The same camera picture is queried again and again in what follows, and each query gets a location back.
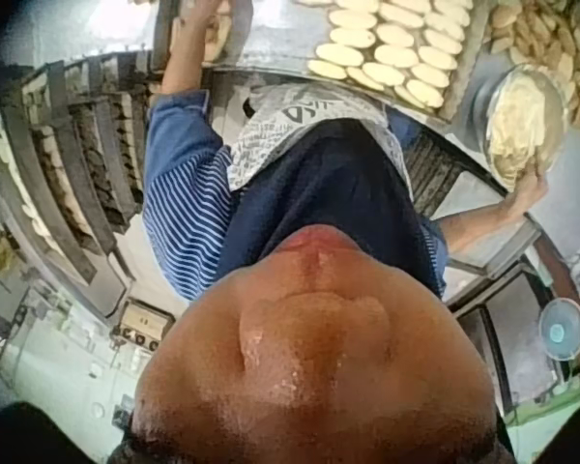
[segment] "striped shirt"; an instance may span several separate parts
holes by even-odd
[[[206,121],[207,106],[206,91],[161,96],[151,110],[145,161],[147,234],[163,274],[189,300],[215,283],[236,198],[227,177],[230,151]],[[442,235],[427,219],[422,233],[442,276]]]

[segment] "dough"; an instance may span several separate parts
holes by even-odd
[[[318,45],[316,56],[339,66],[358,67],[363,64],[363,55],[360,51],[339,43]]]
[[[395,93],[403,99],[405,102],[411,104],[412,106],[416,106],[420,109],[425,109],[425,105],[417,100],[413,95],[406,90],[406,87],[403,85],[398,85],[395,87]]]
[[[384,2],[380,5],[379,13],[385,21],[396,22],[408,29],[419,29],[425,24],[423,18],[418,14]]]
[[[362,69],[368,77],[388,87],[404,82],[404,74],[400,70],[382,63],[365,63]]]
[[[335,3],[339,8],[364,13],[376,13],[380,6],[380,0],[335,0]]]
[[[423,36],[428,44],[432,45],[434,48],[443,50],[449,55],[458,55],[462,51],[462,44],[448,35],[436,32],[432,29],[426,29],[423,32]]]
[[[434,0],[434,8],[460,26],[466,27],[471,23],[471,17],[466,10],[449,0]]]
[[[329,79],[343,80],[348,77],[346,71],[338,65],[327,63],[320,60],[309,60],[307,68],[318,75],[327,77]]]
[[[217,60],[225,47],[225,43],[228,41],[228,36],[232,29],[232,18],[218,14],[214,17],[209,29],[212,33],[211,35],[207,33],[207,41],[204,45],[204,61],[206,63],[213,63]]]
[[[380,45],[374,57],[384,65],[400,69],[411,68],[419,63],[419,56],[412,49],[393,45]]]
[[[451,71],[457,68],[457,61],[451,55],[433,46],[420,46],[419,57],[424,63],[439,70]]]
[[[473,9],[473,0],[449,0],[451,3],[467,10]]]
[[[346,29],[371,29],[378,23],[378,18],[370,13],[335,10],[329,14],[329,21]]]
[[[432,11],[429,0],[389,0],[389,2],[422,15]]]
[[[545,141],[545,96],[527,75],[513,76],[496,101],[487,128],[488,150],[510,187]]]
[[[352,46],[353,48],[370,48],[376,44],[374,33],[363,29],[338,27],[331,31],[329,38],[336,44]]]
[[[450,84],[449,77],[444,72],[424,63],[413,66],[411,73],[417,79],[420,79],[426,84],[432,85],[438,89],[445,89],[449,87]]]
[[[326,7],[327,5],[332,5],[334,0],[294,0],[299,5],[305,5],[306,7]]]
[[[440,13],[428,13],[425,15],[425,23],[436,32],[442,32],[460,43],[464,42],[466,36],[462,26],[450,20]]]
[[[395,24],[381,24],[376,28],[376,35],[388,45],[408,47],[415,44],[413,35]]]
[[[385,90],[385,86],[383,84],[380,84],[372,80],[368,75],[365,74],[365,72],[363,72],[359,68],[348,68],[346,71],[348,72],[348,75],[350,76],[351,79],[356,80],[362,86],[367,87],[368,89],[376,90],[378,92],[382,92]]]
[[[445,100],[441,93],[431,85],[420,80],[411,79],[406,84],[406,88],[421,103],[432,108],[440,108]]]

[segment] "flat round dough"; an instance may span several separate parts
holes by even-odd
[[[385,86],[383,84],[371,79],[371,77],[369,77],[359,68],[348,68],[346,71],[348,72],[348,75],[351,79],[359,82],[363,87],[367,87],[368,89],[375,90],[377,92],[383,92],[385,90]]]
[[[339,8],[353,12],[376,13],[380,7],[379,0],[335,0]]]
[[[467,10],[472,10],[473,6],[474,6],[473,0],[450,0],[450,1],[451,1],[451,3],[453,3],[459,7],[465,8]]]
[[[455,58],[433,46],[420,46],[419,57],[424,63],[439,70],[451,71],[457,68]]]
[[[466,36],[464,35],[464,29],[455,21],[452,21],[444,14],[440,13],[428,13],[425,15],[425,23],[431,29],[437,32],[442,32],[447,34],[449,37],[458,42],[464,42]]]
[[[396,24],[381,24],[376,28],[378,39],[388,45],[413,46],[415,38],[406,29]]]
[[[370,48],[376,44],[374,33],[364,29],[338,27],[331,31],[329,38],[336,44],[352,46],[353,48]]]
[[[420,109],[425,109],[425,105],[417,100],[413,95],[406,90],[406,87],[403,85],[398,85],[395,87],[395,93],[403,99],[405,102],[411,104],[412,106],[416,106]]]
[[[381,3],[378,13],[385,21],[396,22],[407,29],[419,29],[425,24],[423,18],[418,14],[385,2]]]
[[[432,29],[425,29],[423,36],[428,44],[432,45],[434,48],[443,50],[449,55],[458,55],[462,52],[462,44],[455,41],[447,34],[441,32],[436,32]]]
[[[332,5],[334,0],[294,0],[299,5],[305,5],[306,7],[326,7],[327,5]]]
[[[326,61],[320,60],[309,60],[307,62],[307,68],[318,75],[327,77],[329,79],[343,80],[348,77],[346,70],[338,65],[328,63]]]
[[[441,70],[426,65],[425,63],[413,66],[410,71],[417,79],[420,79],[426,84],[432,85],[438,89],[449,87],[449,77]]]
[[[405,78],[400,70],[382,63],[365,63],[362,70],[368,77],[387,87],[399,85]]]
[[[434,8],[438,13],[442,13],[462,27],[466,27],[471,23],[471,17],[466,10],[449,0],[434,0]]]
[[[389,0],[389,3],[421,15],[432,11],[429,0]]]
[[[411,79],[406,84],[406,88],[421,103],[431,108],[440,108],[445,99],[441,93],[431,85],[417,79]]]
[[[351,10],[330,12],[329,21],[337,27],[346,29],[371,29],[378,24],[378,18],[375,15]]]
[[[419,63],[419,56],[411,48],[393,45],[380,45],[374,52],[374,58],[383,65],[395,68],[412,68]]]
[[[316,56],[321,60],[339,66],[359,67],[363,64],[363,54],[350,46],[339,43],[323,43],[316,48]]]

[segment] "wall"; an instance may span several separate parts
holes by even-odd
[[[123,433],[111,424],[123,394],[133,397],[147,361],[133,345],[109,348],[107,330],[75,310],[29,319],[0,363],[15,393],[43,409],[93,460],[104,462]]]
[[[527,422],[524,425],[509,427],[507,432],[513,445],[515,457],[519,464],[531,464],[552,441],[571,415],[580,408],[580,400],[543,418]]]

